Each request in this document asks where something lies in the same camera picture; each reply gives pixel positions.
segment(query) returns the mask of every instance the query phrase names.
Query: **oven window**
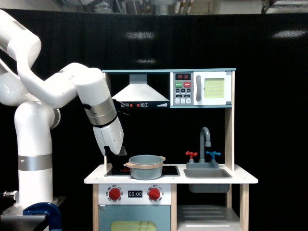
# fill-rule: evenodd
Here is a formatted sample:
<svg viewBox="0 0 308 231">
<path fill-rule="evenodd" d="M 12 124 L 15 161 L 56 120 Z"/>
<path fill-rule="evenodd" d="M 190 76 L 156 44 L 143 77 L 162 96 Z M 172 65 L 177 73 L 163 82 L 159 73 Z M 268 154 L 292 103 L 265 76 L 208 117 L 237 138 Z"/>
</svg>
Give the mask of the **oven window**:
<svg viewBox="0 0 308 231">
<path fill-rule="evenodd" d="M 156 231 L 156 225 L 152 221 L 114 221 L 111 223 L 111 231 Z"/>
</svg>

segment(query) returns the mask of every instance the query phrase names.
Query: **red faucet handle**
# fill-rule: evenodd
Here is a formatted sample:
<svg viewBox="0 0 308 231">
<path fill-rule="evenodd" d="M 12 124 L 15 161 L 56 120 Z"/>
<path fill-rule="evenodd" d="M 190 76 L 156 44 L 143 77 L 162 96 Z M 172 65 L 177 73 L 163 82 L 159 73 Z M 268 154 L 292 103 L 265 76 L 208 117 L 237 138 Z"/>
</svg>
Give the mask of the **red faucet handle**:
<svg viewBox="0 0 308 231">
<path fill-rule="evenodd" d="M 190 152 L 190 151 L 187 151 L 187 152 L 185 153 L 185 155 L 191 155 L 191 158 L 190 158 L 190 159 L 193 159 L 193 157 L 194 157 L 194 156 L 197 156 L 198 153 L 192 153 L 192 152 Z"/>
</svg>

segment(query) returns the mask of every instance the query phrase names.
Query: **sink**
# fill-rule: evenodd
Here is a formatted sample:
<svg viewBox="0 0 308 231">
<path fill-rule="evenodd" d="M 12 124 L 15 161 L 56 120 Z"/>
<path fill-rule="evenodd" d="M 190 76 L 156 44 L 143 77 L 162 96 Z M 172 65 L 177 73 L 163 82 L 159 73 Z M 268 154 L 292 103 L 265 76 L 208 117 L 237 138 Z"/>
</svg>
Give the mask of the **sink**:
<svg viewBox="0 0 308 231">
<path fill-rule="evenodd" d="M 192 179 L 229 179 L 232 176 L 221 168 L 184 169 L 185 176 Z M 227 193 L 230 184 L 189 184 L 192 193 Z"/>
<path fill-rule="evenodd" d="M 232 178 L 232 176 L 221 168 L 195 168 L 184 169 L 185 176 L 193 179 Z"/>
</svg>

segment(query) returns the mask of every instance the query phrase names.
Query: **ceiling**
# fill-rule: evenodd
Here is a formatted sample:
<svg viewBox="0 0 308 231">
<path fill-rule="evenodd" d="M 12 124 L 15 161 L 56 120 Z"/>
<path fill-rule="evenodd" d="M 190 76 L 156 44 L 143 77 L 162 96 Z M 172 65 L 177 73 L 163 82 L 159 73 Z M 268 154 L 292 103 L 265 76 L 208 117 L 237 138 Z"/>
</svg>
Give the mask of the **ceiling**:
<svg viewBox="0 0 308 231">
<path fill-rule="evenodd" d="M 306 13 L 308 0 L 1 0 L 0 8 L 144 15 Z"/>
</svg>

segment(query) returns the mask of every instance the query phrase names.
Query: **blue faucet handle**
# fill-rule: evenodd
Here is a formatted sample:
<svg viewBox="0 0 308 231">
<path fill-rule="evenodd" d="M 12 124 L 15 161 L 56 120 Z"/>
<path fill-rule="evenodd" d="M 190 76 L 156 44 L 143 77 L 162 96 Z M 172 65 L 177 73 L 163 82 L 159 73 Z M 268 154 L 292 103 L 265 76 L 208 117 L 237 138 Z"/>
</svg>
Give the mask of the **blue faucet handle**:
<svg viewBox="0 0 308 231">
<path fill-rule="evenodd" d="M 216 151 L 214 152 L 206 152 L 206 154 L 210 154 L 212 156 L 212 159 L 215 159 L 215 155 L 221 155 L 220 153 L 217 153 Z"/>
</svg>

